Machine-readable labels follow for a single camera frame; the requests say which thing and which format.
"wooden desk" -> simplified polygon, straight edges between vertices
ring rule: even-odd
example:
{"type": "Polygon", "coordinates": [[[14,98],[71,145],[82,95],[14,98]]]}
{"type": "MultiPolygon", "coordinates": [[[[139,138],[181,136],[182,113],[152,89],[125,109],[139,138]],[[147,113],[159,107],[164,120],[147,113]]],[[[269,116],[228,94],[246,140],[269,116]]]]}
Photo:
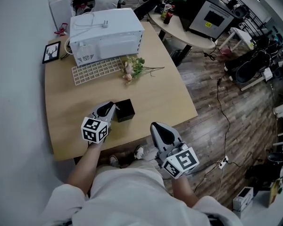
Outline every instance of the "wooden desk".
{"type": "Polygon", "coordinates": [[[121,72],[75,86],[71,68],[76,66],[72,56],[46,64],[45,99],[47,120],[55,159],[82,156],[87,142],[82,139],[81,124],[93,107],[105,101],[131,99],[135,110],[132,120],[112,121],[111,133],[103,149],[112,148],[150,135],[154,121],[174,126],[197,116],[191,97],[167,50],[148,22],[139,57],[148,67],[165,66],[163,70],[143,75],[138,81],[125,85],[121,72]]]}
{"type": "Polygon", "coordinates": [[[163,40],[166,33],[171,36],[177,38],[181,42],[185,43],[186,46],[183,51],[180,53],[176,61],[174,61],[175,65],[178,66],[182,59],[187,55],[187,53],[191,50],[193,46],[204,49],[214,48],[217,44],[208,38],[201,37],[196,35],[190,31],[185,31],[183,29],[183,25],[181,24],[180,18],[177,15],[173,15],[169,24],[164,24],[163,19],[161,19],[161,14],[155,13],[154,10],[148,13],[149,18],[161,29],[159,33],[159,37],[163,40]]]}

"white table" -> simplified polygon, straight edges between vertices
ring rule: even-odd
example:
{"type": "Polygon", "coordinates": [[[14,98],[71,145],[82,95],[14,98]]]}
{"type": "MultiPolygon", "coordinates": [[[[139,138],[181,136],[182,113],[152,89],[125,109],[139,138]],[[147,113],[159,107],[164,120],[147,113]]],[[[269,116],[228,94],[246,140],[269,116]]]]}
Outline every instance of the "white table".
{"type": "Polygon", "coordinates": [[[252,37],[250,36],[249,33],[242,31],[238,28],[231,28],[231,32],[232,33],[230,34],[230,36],[224,41],[223,44],[221,44],[219,50],[221,50],[235,34],[238,35],[240,41],[233,48],[231,48],[231,51],[234,51],[242,42],[249,48],[249,50],[254,49],[254,44],[252,43],[252,37]]]}
{"type": "Polygon", "coordinates": [[[186,44],[183,51],[174,61],[176,66],[181,63],[182,59],[187,55],[193,46],[204,49],[212,49],[217,44],[217,41],[214,43],[208,38],[201,37],[190,31],[185,31],[181,24],[180,18],[177,15],[173,15],[169,24],[164,24],[163,19],[160,17],[161,14],[155,13],[154,10],[150,11],[148,16],[161,29],[159,33],[159,38],[161,40],[163,40],[165,34],[168,33],[186,44]]]}

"picture frame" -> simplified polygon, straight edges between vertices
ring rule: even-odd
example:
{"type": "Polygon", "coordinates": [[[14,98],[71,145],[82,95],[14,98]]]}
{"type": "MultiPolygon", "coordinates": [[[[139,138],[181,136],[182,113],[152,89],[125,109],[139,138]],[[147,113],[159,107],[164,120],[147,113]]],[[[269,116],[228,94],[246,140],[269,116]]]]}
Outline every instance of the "picture frame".
{"type": "Polygon", "coordinates": [[[59,58],[61,41],[45,46],[42,64],[54,61],[59,58]]]}

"white marker cube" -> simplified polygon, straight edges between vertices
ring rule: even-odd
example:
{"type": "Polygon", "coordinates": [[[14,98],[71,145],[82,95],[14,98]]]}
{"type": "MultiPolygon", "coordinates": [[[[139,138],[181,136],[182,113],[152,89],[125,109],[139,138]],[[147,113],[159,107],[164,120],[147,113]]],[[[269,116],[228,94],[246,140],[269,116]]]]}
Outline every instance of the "white marker cube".
{"type": "Polygon", "coordinates": [[[99,143],[108,135],[108,123],[85,117],[81,132],[84,140],[99,143]]]}
{"type": "Polygon", "coordinates": [[[192,171],[197,165],[199,165],[199,161],[193,148],[190,147],[167,157],[162,167],[174,177],[174,179],[178,179],[180,176],[192,171]]]}

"wooden floor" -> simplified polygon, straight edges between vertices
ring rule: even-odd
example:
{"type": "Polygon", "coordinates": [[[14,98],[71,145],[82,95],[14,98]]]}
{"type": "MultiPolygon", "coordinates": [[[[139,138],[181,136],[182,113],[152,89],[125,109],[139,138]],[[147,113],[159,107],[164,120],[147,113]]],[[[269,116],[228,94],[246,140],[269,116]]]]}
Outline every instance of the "wooden floor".
{"type": "MultiPolygon", "coordinates": [[[[137,0],[125,0],[123,7],[135,8],[137,0]]],[[[227,34],[220,37],[218,46],[227,38],[227,34]]],[[[217,100],[217,80],[224,75],[224,61],[229,60],[215,51],[216,61],[204,58],[203,50],[193,48],[192,52],[178,67],[178,71],[195,104],[198,117],[175,126],[188,146],[192,146],[200,165],[195,171],[217,162],[224,155],[225,132],[228,128],[226,118],[221,114],[217,100]]],[[[239,46],[233,56],[237,57],[246,52],[244,46],[239,46]]],[[[260,84],[241,92],[228,76],[222,79],[219,88],[219,98],[224,113],[227,115],[231,127],[226,139],[226,155],[229,161],[242,165],[248,152],[253,152],[254,158],[265,158],[267,148],[270,148],[276,140],[276,120],[272,113],[274,106],[270,83],[260,84]]],[[[165,179],[167,190],[172,193],[171,181],[167,173],[158,168],[154,157],[157,153],[151,137],[105,150],[101,153],[100,163],[106,163],[111,154],[115,154],[121,163],[128,163],[128,156],[132,155],[137,145],[146,148],[146,159],[161,172],[165,179]]],[[[224,169],[223,183],[220,191],[219,202],[231,208],[232,199],[240,189],[247,185],[244,179],[246,169],[253,163],[252,157],[248,157],[242,167],[234,164],[226,165],[224,169]]],[[[189,175],[191,187],[195,189],[213,166],[203,172],[189,175]]],[[[222,171],[215,169],[206,176],[206,179],[198,187],[196,195],[202,197],[211,195],[217,197],[222,171]]]]}

